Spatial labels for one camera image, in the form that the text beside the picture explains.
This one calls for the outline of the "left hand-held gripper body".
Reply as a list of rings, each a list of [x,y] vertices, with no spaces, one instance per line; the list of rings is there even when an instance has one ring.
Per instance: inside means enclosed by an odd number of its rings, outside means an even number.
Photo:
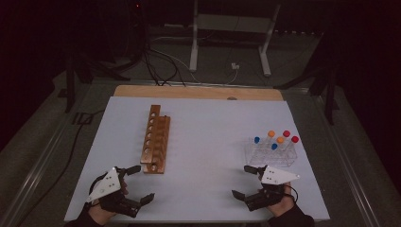
[[[99,204],[102,209],[135,218],[141,205],[125,197],[123,191],[126,168],[112,167],[105,174],[97,177],[90,187],[86,203]]]

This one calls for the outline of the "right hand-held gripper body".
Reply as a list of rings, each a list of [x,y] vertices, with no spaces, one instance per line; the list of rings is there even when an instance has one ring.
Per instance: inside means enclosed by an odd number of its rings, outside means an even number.
[[[259,167],[262,188],[253,195],[245,197],[244,202],[250,211],[278,203],[285,195],[285,183],[298,180],[300,176],[273,166]]]

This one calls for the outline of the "clear plastic tube rack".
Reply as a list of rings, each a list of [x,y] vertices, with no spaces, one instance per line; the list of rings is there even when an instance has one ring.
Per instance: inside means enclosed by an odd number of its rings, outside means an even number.
[[[260,150],[253,149],[253,139],[245,145],[245,160],[246,164],[250,166],[291,166],[295,160],[298,158],[297,152],[288,151],[288,144],[283,145],[282,150],[276,150],[276,156],[270,156],[270,147],[276,142],[272,142],[269,146],[267,143],[260,142]]]

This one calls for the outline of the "wooden test tube rack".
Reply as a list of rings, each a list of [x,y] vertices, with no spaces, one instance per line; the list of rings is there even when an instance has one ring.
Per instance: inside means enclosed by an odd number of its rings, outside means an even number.
[[[170,117],[160,111],[160,105],[150,106],[140,160],[146,174],[165,173]]]

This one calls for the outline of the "person's right hand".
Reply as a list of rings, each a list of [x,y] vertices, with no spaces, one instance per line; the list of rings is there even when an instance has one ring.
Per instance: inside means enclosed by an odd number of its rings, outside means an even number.
[[[271,211],[276,218],[284,215],[294,206],[295,202],[292,197],[291,190],[292,188],[290,183],[286,183],[284,186],[284,197],[278,203],[268,207],[268,210]]]

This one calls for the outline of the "person's left hand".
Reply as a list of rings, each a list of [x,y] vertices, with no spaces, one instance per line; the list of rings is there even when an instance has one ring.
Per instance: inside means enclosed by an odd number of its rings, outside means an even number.
[[[100,205],[92,206],[88,211],[89,216],[99,225],[105,225],[111,218],[115,216],[114,212],[110,212],[101,208]]]

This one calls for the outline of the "black tripod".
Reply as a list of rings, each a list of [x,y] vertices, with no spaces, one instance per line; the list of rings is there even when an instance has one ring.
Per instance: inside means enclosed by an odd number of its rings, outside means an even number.
[[[94,80],[91,70],[96,69],[111,79],[127,81],[128,78],[118,75],[112,69],[82,52],[67,52],[65,58],[66,87],[59,92],[59,97],[66,98],[65,111],[69,113],[76,102],[76,79],[90,84]]]
[[[320,96],[325,93],[324,116],[330,125],[334,124],[336,76],[340,66],[339,51],[336,48],[335,40],[332,33],[324,32],[302,75],[274,86],[274,89],[286,90],[307,79],[313,79],[308,92],[312,96]]]

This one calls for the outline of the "white metal stand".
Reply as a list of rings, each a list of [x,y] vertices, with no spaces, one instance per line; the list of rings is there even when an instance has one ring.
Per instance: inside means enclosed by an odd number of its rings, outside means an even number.
[[[249,17],[221,14],[205,14],[199,12],[199,0],[194,0],[192,46],[189,60],[189,71],[196,72],[198,67],[198,32],[200,29],[213,31],[238,31],[248,33],[260,33],[265,35],[265,41],[258,47],[259,59],[263,75],[271,75],[267,50],[275,28],[276,20],[281,9],[281,4],[274,4],[270,17]]]

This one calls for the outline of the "dark power strip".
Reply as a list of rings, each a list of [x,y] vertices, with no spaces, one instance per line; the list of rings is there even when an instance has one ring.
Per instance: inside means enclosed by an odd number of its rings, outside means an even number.
[[[283,35],[297,35],[297,36],[313,36],[313,37],[321,37],[324,33],[320,31],[302,31],[302,30],[291,30],[291,29],[278,29],[275,28],[274,33],[277,33],[280,36]]]

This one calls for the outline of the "metal rail frame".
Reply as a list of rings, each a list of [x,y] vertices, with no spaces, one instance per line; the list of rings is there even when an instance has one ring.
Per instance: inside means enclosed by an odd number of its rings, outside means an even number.
[[[95,138],[110,96],[174,96],[216,99],[288,101],[295,124],[317,176],[330,219],[318,227],[384,227],[374,201],[359,179],[361,153],[369,163],[375,154],[356,121],[330,125],[323,99],[304,88],[284,92],[254,87],[151,86],[97,81],[82,85],[71,113],[51,95],[0,153],[0,227],[61,224],[78,173]],[[76,113],[93,114],[90,125],[73,125]]]

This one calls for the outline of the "black floor bracket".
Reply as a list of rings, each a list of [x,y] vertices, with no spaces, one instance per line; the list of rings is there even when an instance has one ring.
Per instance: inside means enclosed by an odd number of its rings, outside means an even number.
[[[73,125],[90,125],[94,119],[92,113],[76,113],[72,124]]]

